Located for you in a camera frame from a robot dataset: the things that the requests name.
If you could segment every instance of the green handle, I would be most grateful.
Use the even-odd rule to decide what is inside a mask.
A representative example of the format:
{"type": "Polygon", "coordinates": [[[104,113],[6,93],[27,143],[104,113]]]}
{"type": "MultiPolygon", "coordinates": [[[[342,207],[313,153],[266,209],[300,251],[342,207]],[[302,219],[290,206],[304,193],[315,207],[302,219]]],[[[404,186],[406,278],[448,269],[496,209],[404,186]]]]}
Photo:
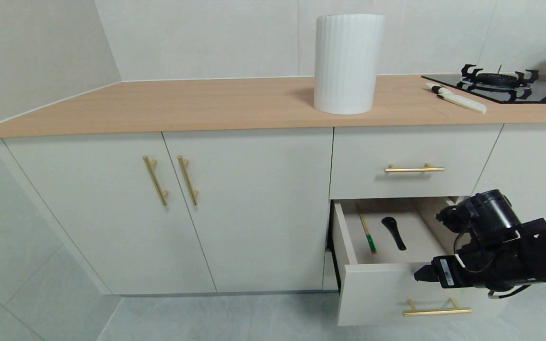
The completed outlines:
{"type": "Polygon", "coordinates": [[[372,251],[373,254],[376,253],[376,246],[374,245],[374,241],[372,240],[371,235],[366,235],[366,238],[368,238],[368,244],[370,245],[370,251],[372,251]]]}

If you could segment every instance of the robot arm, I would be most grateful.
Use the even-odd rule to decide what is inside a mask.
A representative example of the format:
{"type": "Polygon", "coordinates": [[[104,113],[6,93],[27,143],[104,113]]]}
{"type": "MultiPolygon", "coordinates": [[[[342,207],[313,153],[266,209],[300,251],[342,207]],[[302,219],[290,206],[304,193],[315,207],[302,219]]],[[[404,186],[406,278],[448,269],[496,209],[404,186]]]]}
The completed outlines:
{"type": "Polygon", "coordinates": [[[496,291],[520,289],[546,282],[546,222],[540,218],[522,223],[511,203],[498,190],[490,190],[443,209],[436,218],[457,233],[455,255],[433,258],[431,265],[414,273],[417,281],[439,282],[442,287],[487,287],[496,291]],[[456,249],[462,235],[471,241],[456,249]]]}

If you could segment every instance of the gray tile floor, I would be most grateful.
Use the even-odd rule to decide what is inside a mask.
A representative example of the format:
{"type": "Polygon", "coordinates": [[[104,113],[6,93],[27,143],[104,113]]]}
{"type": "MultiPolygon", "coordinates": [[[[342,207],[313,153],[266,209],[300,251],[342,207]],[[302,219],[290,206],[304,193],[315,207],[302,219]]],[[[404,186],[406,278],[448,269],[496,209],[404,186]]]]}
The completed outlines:
{"type": "Polygon", "coordinates": [[[338,327],[337,307],[338,294],[125,297],[99,341],[546,341],[546,285],[487,321],[338,327]]]}

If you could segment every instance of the label sticker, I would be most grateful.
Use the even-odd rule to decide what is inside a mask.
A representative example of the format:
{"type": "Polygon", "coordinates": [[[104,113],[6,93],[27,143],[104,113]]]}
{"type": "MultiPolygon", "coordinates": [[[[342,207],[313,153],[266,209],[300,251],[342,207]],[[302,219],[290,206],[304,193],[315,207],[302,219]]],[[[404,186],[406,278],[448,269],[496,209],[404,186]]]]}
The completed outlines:
{"type": "Polygon", "coordinates": [[[445,259],[440,259],[439,263],[442,265],[442,269],[444,270],[444,276],[446,276],[446,281],[448,282],[449,287],[453,287],[455,285],[455,280],[452,278],[452,274],[450,273],[450,267],[448,266],[448,261],[445,259]]]}

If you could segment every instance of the open drawer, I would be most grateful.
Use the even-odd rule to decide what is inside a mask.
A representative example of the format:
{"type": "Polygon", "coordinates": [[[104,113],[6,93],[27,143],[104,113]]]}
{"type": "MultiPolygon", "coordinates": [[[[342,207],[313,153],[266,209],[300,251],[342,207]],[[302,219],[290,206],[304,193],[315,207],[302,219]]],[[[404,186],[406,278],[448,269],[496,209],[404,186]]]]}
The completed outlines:
{"type": "Polygon", "coordinates": [[[507,300],[489,299],[487,289],[442,289],[439,283],[414,280],[414,271],[433,257],[452,254],[456,235],[438,222],[435,214],[453,204],[449,198],[334,201],[332,241],[341,282],[338,325],[489,318],[503,309],[507,300]],[[377,254],[370,251],[357,205],[377,254]],[[382,225],[386,216],[396,219],[405,251],[397,248],[382,225]],[[420,313],[410,314],[414,308],[408,300],[420,313]],[[461,313],[450,310],[455,308],[452,300],[464,308],[461,313]]]}

